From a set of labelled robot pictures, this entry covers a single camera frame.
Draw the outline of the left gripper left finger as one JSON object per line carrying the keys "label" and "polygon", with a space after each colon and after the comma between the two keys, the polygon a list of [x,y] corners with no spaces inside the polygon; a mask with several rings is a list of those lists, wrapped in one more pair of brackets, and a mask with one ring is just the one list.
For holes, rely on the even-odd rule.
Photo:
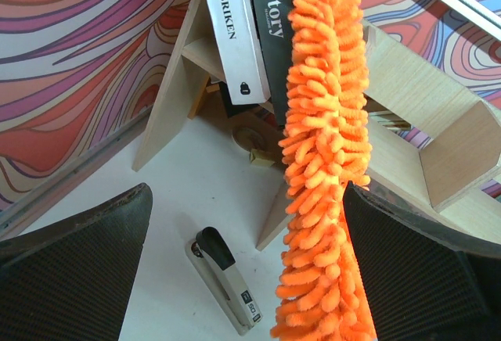
{"label": "left gripper left finger", "polygon": [[153,207],[141,183],[1,243],[3,340],[116,340]]}

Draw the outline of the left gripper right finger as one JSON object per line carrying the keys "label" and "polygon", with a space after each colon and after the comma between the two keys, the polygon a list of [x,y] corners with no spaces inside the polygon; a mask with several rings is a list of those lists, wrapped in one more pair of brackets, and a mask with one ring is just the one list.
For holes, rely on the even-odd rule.
{"label": "left gripper right finger", "polygon": [[343,198],[379,340],[498,340],[500,245],[353,183]]}

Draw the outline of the black and white stapler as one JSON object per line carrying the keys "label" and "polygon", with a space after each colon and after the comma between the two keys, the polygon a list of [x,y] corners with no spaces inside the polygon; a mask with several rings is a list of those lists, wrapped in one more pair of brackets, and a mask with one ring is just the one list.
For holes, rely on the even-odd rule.
{"label": "black and white stapler", "polygon": [[262,312],[218,229],[197,232],[185,252],[236,332],[247,334],[261,321]]}

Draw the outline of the orange microfiber duster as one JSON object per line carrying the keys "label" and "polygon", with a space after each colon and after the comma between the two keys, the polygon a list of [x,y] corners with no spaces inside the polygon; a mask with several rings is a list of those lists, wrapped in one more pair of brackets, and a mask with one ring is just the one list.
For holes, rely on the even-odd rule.
{"label": "orange microfiber duster", "polygon": [[293,0],[289,109],[280,142],[290,204],[281,340],[372,340],[373,319],[344,215],[349,184],[366,187],[372,147],[362,0]]}

